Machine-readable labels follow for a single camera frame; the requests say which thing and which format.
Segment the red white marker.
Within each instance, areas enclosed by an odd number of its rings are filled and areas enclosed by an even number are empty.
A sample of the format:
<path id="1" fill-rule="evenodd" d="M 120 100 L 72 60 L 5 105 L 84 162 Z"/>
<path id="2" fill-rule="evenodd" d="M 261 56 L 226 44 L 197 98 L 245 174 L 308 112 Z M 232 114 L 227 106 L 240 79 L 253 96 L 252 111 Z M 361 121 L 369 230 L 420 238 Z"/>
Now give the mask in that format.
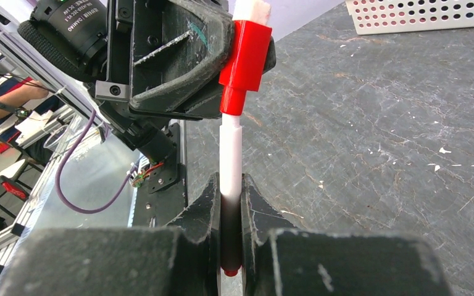
<path id="1" fill-rule="evenodd" d="M 222 115 L 220 125 L 221 259 L 228 277 L 238 274 L 242 260 L 241 190 L 242 126 L 240 117 Z"/>

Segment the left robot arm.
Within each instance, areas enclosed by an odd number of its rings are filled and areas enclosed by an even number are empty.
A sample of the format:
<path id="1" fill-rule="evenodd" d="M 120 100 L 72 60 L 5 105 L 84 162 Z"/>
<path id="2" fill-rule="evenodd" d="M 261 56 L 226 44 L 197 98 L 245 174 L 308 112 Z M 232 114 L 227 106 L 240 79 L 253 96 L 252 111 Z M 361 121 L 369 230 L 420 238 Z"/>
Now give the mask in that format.
<path id="1" fill-rule="evenodd" d="M 178 150 L 172 119 L 220 118 L 236 53 L 250 45 L 253 76 L 276 62 L 269 28 L 249 39 L 217 1 L 39 1 L 19 35 L 92 95 L 114 134 L 151 162 Z"/>

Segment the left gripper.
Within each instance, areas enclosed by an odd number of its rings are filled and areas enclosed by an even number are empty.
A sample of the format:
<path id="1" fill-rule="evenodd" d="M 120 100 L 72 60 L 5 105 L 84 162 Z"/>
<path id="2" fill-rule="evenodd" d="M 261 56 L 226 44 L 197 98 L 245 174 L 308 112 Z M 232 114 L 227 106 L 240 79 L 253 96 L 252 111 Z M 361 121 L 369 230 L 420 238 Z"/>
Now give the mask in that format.
<path id="1" fill-rule="evenodd" d="M 108 1 L 94 100 L 118 135 L 220 118 L 234 24 L 224 1 Z"/>

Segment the red pen cap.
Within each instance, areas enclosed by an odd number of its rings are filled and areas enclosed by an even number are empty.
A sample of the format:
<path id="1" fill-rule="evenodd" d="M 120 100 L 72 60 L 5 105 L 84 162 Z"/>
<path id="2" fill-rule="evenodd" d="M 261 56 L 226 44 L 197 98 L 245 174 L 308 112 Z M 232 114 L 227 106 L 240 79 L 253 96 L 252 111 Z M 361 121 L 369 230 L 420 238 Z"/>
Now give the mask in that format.
<path id="1" fill-rule="evenodd" d="M 223 86 L 220 111 L 240 116 L 246 94 L 259 90 L 272 28 L 267 25 L 271 5 L 265 1 L 236 1 L 232 17 L 233 45 L 227 64 L 220 72 Z"/>

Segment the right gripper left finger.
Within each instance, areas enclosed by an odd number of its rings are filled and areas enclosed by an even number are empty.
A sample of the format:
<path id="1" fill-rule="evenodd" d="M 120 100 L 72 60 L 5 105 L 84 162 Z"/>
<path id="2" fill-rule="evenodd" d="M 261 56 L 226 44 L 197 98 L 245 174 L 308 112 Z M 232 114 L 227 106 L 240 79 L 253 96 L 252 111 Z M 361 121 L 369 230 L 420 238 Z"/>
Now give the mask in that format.
<path id="1" fill-rule="evenodd" d="M 0 295 L 219 295 L 219 175 L 156 228 L 32 232 L 0 275 Z"/>

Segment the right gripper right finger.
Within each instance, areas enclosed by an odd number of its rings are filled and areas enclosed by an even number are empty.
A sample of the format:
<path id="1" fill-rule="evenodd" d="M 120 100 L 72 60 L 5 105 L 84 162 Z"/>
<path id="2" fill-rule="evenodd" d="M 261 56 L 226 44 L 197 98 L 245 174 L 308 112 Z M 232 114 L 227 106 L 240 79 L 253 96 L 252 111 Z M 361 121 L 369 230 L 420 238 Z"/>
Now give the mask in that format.
<path id="1" fill-rule="evenodd" d="M 400 232 L 295 227 L 248 174 L 241 194 L 244 295 L 450 295 L 434 250 Z"/>

